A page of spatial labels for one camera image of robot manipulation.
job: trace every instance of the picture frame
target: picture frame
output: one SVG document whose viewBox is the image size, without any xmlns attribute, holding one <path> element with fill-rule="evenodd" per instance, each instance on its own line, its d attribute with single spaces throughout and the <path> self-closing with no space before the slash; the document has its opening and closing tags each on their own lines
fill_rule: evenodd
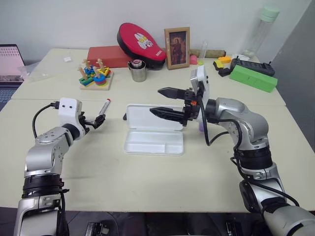
<svg viewBox="0 0 315 236">
<path fill-rule="evenodd" d="M 164 29 L 167 68 L 169 70 L 189 67 L 189 27 Z"/>
</svg>

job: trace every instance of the white container lid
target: white container lid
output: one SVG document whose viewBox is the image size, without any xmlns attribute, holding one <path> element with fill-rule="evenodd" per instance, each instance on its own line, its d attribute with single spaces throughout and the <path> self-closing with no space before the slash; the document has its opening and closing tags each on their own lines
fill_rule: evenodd
<svg viewBox="0 0 315 236">
<path fill-rule="evenodd" d="M 167 107 L 181 111 L 179 106 L 129 104 L 128 131 L 124 151 L 129 154 L 182 155 L 184 140 L 180 123 L 153 115 L 150 108 Z"/>
</svg>

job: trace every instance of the cartoon print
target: cartoon print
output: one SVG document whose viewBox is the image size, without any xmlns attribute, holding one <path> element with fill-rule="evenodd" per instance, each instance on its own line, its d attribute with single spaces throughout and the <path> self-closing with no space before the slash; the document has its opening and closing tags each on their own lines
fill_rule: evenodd
<svg viewBox="0 0 315 236">
<path fill-rule="evenodd" d="M 138 40 L 138 44 L 141 48 L 146 49 L 147 47 L 152 47 L 153 43 L 146 38 L 146 36 L 140 34 L 140 33 L 135 33 L 134 36 Z"/>
</svg>

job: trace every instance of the desk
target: desk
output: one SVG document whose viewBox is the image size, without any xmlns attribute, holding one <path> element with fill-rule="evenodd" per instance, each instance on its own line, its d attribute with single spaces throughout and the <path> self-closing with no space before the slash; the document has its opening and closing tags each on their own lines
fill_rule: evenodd
<svg viewBox="0 0 315 236">
<path fill-rule="evenodd" d="M 128 130 L 122 116 L 133 99 L 113 100 L 106 121 L 75 142 L 64 157 L 62 178 L 67 210 L 95 211 L 246 211 L 239 176 L 229 158 L 233 143 L 220 137 L 207 147 L 197 122 L 184 128 L 182 156 L 129 155 L 123 151 Z M 1 207 L 17 207 L 24 183 L 25 157 L 34 144 L 31 122 L 47 100 L 11 100 L 0 113 Z M 84 101 L 87 118 L 103 102 Z M 286 192 L 307 210 L 315 209 L 315 155 L 285 106 L 249 105 L 269 123 L 273 160 Z M 59 125 L 58 111 L 37 118 L 37 133 Z M 208 125 L 210 138 L 223 129 Z"/>
<path fill-rule="evenodd" d="M 43 66 L 47 65 L 48 61 L 63 60 L 66 53 L 67 49 L 50 50 L 43 59 L 43 63 L 40 63 L 36 69 L 42 69 Z M 88 50 L 70 50 L 70 53 L 76 64 L 87 57 Z M 211 98 L 234 98 L 247 105 L 285 105 L 284 100 L 276 89 L 271 93 L 267 93 L 231 80 L 228 76 L 222 78 L 214 69 L 212 65 L 213 60 L 205 60 L 206 70 L 209 75 Z M 179 89 L 191 87 L 189 81 L 190 71 L 195 68 L 197 68 L 197 65 L 190 65 L 188 68 L 177 70 L 167 70 L 166 65 L 164 65 L 162 70 L 148 71 L 146 81 L 141 83 L 132 80 L 131 73 L 127 68 L 113 68 L 115 75 L 110 90 L 91 91 L 79 89 L 78 79 L 80 78 L 80 72 L 75 67 L 72 67 L 69 72 L 58 76 L 37 82 L 24 82 L 12 98 L 59 100 L 61 97 L 71 97 L 81 101 L 104 101 L 106 98 L 111 98 L 113 101 L 118 101 L 124 96 L 132 103 L 149 103 L 147 102 L 149 97 L 152 104 L 181 105 L 181 101 L 165 98 L 157 93 L 157 90 L 163 87 Z"/>
</svg>

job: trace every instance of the stainless steel cup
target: stainless steel cup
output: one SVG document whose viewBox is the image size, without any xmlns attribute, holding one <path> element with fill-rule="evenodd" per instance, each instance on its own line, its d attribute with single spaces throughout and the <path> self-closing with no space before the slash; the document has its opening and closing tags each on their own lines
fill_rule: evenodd
<svg viewBox="0 0 315 236">
<path fill-rule="evenodd" d="M 131 71 L 131 76 L 134 81 L 142 82 L 146 80 L 146 64 L 144 61 L 139 59 L 129 61 L 128 68 Z"/>
</svg>

